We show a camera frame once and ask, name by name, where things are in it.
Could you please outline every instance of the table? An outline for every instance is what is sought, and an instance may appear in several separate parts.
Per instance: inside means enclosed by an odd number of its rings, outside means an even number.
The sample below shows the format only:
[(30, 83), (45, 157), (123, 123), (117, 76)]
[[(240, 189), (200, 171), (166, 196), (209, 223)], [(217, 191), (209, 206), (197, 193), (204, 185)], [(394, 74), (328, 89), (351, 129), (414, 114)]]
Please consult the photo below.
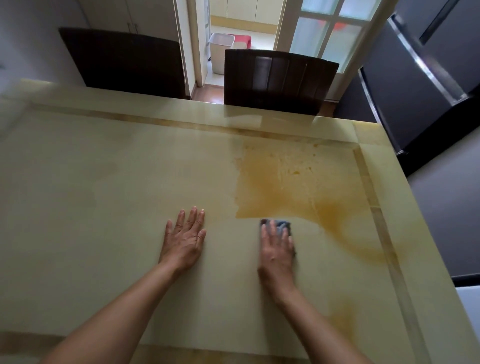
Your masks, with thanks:
[(44, 355), (197, 205), (204, 254), (133, 363), (306, 361), (258, 282), (261, 218), (292, 222), (299, 288), (374, 362), (479, 362), (380, 125), (30, 80), (0, 101), (0, 355)]

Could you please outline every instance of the floor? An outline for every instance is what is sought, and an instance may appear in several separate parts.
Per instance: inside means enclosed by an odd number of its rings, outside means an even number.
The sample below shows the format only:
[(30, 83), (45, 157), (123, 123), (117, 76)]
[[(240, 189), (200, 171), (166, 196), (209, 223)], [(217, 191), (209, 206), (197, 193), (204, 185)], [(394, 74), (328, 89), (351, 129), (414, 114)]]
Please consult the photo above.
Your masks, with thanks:
[[(266, 33), (257, 33), (249, 32), (247, 30), (232, 29), (232, 28), (223, 28), (221, 26), (213, 25), (211, 27), (211, 33), (223, 33), (223, 34), (237, 34), (240, 36), (251, 36), (252, 37), (252, 49), (266, 49), (273, 50), (273, 45), (275, 43), (275, 34), (266, 34)], [(209, 85), (223, 86), (223, 75), (216, 74), (212, 71), (212, 62), (208, 63), (208, 73), (205, 83)]]
[[(205, 84), (203, 87), (198, 87), (193, 92), (192, 100), (223, 105), (223, 86)], [(332, 118), (336, 106), (335, 102), (325, 101), (318, 115)]]

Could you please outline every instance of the frosted glass pane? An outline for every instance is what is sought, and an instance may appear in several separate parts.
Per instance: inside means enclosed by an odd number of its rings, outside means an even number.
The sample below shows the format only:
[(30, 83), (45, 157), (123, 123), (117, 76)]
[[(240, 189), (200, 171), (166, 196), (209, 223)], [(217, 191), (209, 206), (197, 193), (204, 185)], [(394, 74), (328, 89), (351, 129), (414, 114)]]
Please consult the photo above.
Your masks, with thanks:
[(321, 14), (333, 14), (338, 0), (303, 0), (301, 6), (304, 12), (319, 12)]
[(342, 10), (340, 10), (340, 16), (371, 20), (373, 14), (377, 11), (379, 3), (380, 0), (345, 0)]
[(293, 35), (290, 53), (317, 57), (325, 37), (327, 22), (323, 20), (299, 18)]
[(338, 72), (342, 73), (360, 31), (361, 26), (336, 23), (322, 59), (340, 63)]

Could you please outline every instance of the trash can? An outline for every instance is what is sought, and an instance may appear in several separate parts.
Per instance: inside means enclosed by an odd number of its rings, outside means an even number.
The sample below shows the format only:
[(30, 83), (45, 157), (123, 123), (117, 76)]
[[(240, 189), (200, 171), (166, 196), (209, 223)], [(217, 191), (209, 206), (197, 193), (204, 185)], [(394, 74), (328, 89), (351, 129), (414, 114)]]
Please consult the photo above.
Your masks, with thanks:
[(210, 53), (212, 54), (212, 70), (217, 74), (225, 73), (225, 50), (231, 49), (235, 36), (213, 33), (210, 37)]

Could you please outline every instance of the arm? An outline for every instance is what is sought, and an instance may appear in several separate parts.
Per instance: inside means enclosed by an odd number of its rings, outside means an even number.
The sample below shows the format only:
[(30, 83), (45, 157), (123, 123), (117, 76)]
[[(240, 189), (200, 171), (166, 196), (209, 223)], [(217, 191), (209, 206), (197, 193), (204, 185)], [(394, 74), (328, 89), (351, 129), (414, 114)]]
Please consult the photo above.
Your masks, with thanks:
[(194, 207), (185, 224), (184, 210), (174, 229), (169, 220), (158, 265), (70, 334), (41, 363), (128, 364), (162, 297), (200, 257), (206, 236), (204, 216), (203, 210), (197, 213)]
[(295, 247), (287, 229), (280, 238), (274, 221), (269, 229), (262, 225), (260, 281), (297, 333), (312, 363), (371, 364), (295, 287), (294, 254)]

